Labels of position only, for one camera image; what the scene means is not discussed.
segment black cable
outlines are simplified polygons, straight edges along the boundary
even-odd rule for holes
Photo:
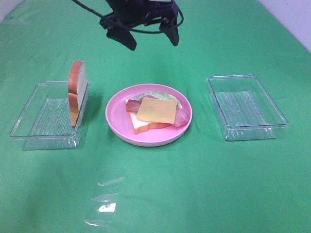
[[[79,2],[78,0],[72,0],[72,1],[75,2],[76,4],[78,4],[79,6],[81,6],[82,8],[84,8],[84,9],[86,9],[86,10],[92,12],[93,14],[99,16],[100,18],[103,17],[103,15],[101,15],[101,14],[98,13],[97,11],[95,11],[95,10],[93,10],[93,9],[91,9],[91,8],[89,8],[89,7],[87,7],[87,6],[85,6],[84,4],[82,4],[81,2]],[[173,26],[173,28],[179,27],[179,26],[184,22],[184,15],[183,15],[183,13],[181,12],[181,10],[180,10],[179,8],[178,8],[178,12],[180,13],[181,21],[180,21],[177,25]],[[109,19],[107,19],[107,18],[105,18],[105,20],[106,20],[107,22],[111,23],[111,25],[113,25],[113,26],[120,27],[119,24],[117,24],[116,22],[114,22],[114,21],[112,21],[112,20],[109,20]],[[133,29],[133,28],[130,28],[130,27],[127,27],[127,26],[124,26],[124,25],[122,26],[122,28],[124,28],[124,29],[126,29],[126,30],[129,30],[129,31],[131,31],[131,32],[136,32],[136,33],[145,33],[145,34],[159,34],[159,33],[164,33],[163,30],[160,30],[160,31],[145,31],[145,30]]]

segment cheese slice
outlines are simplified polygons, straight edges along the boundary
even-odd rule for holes
[[[177,100],[143,98],[137,118],[144,121],[174,124]]]

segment white bread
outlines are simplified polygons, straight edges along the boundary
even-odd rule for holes
[[[75,126],[86,91],[86,66],[84,62],[74,61],[68,80],[68,100],[71,115],[71,125]]]
[[[136,96],[135,98],[133,98],[134,100],[139,100],[141,97],[145,96],[145,95],[150,95],[153,96],[155,98],[161,99],[161,100],[177,100],[177,106],[181,108],[181,104],[178,101],[178,99],[171,95],[168,94],[166,92],[160,92],[160,91],[148,91],[145,93],[142,93],[138,96]],[[169,123],[160,123],[160,122],[149,122],[149,121],[142,121],[139,120],[137,118],[137,113],[128,113],[133,125],[133,129],[134,129],[134,134],[138,134],[144,131],[147,131],[149,129],[160,129],[160,128],[165,128],[168,126],[171,126],[172,124]]]

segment transparent plastic tray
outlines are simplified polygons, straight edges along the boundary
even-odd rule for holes
[[[70,123],[68,81],[38,83],[21,112],[10,137],[23,150],[70,149],[79,145],[87,124],[82,118],[88,98],[89,82],[77,118]]]
[[[288,122],[255,75],[207,79],[209,98],[225,140],[276,138]]]

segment green cloth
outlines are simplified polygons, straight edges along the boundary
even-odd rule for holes
[[[83,2],[111,12],[104,0]],[[80,232],[111,167],[124,169],[111,232],[311,232],[311,53],[255,0],[177,4],[177,47],[163,34],[133,33],[130,51],[70,0],[26,0],[0,23],[0,232]],[[84,144],[22,151],[9,134],[33,88],[67,80],[74,60],[91,82]],[[249,73],[289,126],[277,139],[227,142],[206,79]],[[193,120],[178,140],[144,148],[110,130],[106,104],[138,83],[189,99]]]

